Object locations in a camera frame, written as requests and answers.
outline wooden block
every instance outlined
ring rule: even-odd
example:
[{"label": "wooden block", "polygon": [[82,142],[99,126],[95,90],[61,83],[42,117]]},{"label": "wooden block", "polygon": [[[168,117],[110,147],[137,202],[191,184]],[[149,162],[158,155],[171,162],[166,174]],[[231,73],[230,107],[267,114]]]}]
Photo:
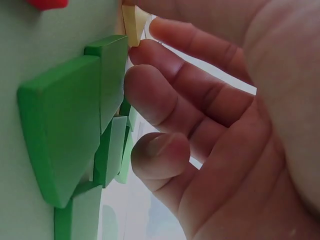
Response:
[{"label": "wooden block", "polygon": [[131,130],[130,130],[130,127],[127,126],[125,129],[121,170],[119,174],[114,178],[120,184],[127,183],[129,168],[131,166],[131,151],[133,147],[134,147],[134,141],[132,139]]},{"label": "wooden block", "polygon": [[100,59],[81,56],[23,83],[23,135],[44,200],[64,208],[100,144]]},{"label": "wooden block", "polygon": [[54,240],[97,239],[102,186],[80,184],[66,208],[54,209]]},{"label": "wooden block", "polygon": [[122,5],[122,14],[128,44],[137,47],[150,14],[133,5]]},{"label": "wooden block", "polygon": [[112,35],[96,41],[85,48],[84,54],[101,59],[100,133],[103,134],[124,99],[128,37]]},{"label": "wooden block", "polygon": [[131,131],[133,132],[135,130],[135,125],[136,125],[136,119],[137,119],[137,110],[135,110],[130,103],[127,101],[126,98],[124,98],[120,111],[119,111],[121,116],[127,116],[128,121],[127,125],[130,127]]},{"label": "wooden block", "polygon": [[116,116],[101,136],[100,146],[94,156],[93,182],[101,184],[103,188],[121,170],[126,124],[126,116]]},{"label": "wooden block", "polygon": [[40,11],[62,9],[68,6],[68,0],[27,0],[28,3]]},{"label": "wooden block", "polygon": [[118,240],[118,221],[112,207],[102,208],[102,240]]}]

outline toy block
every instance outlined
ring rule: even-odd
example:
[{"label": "toy block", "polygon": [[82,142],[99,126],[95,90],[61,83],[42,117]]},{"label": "toy block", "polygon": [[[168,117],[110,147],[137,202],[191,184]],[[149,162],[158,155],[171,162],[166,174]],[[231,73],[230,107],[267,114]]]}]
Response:
[{"label": "toy block", "polygon": [[126,116],[114,117],[100,138],[100,146],[94,156],[93,182],[103,188],[121,170],[126,124]]},{"label": "toy block", "polygon": [[135,130],[136,119],[137,119],[137,110],[135,110],[130,103],[124,98],[119,111],[121,116],[127,116],[128,121],[127,125],[130,127],[131,131]]},{"label": "toy block", "polygon": [[50,9],[63,9],[68,6],[68,0],[27,0],[28,3],[40,11]]},{"label": "toy block", "polygon": [[102,240],[118,240],[118,221],[112,207],[102,208]]},{"label": "toy block", "polygon": [[124,99],[128,37],[112,35],[96,41],[86,46],[84,54],[101,59],[100,133],[103,134]]},{"label": "toy block", "polygon": [[67,206],[54,209],[54,240],[95,240],[98,235],[102,186],[77,186]]},{"label": "toy block", "polygon": [[132,139],[132,134],[130,127],[127,126],[125,129],[125,138],[122,152],[122,163],[121,170],[117,176],[115,176],[115,180],[120,184],[126,184],[128,179],[129,168],[131,165],[131,151],[134,147],[134,141]]},{"label": "toy block", "polygon": [[125,34],[130,47],[137,47],[144,31],[146,22],[151,16],[136,5],[122,5]]},{"label": "toy block", "polygon": [[100,144],[100,59],[81,56],[23,83],[17,100],[44,200],[64,208]]}]

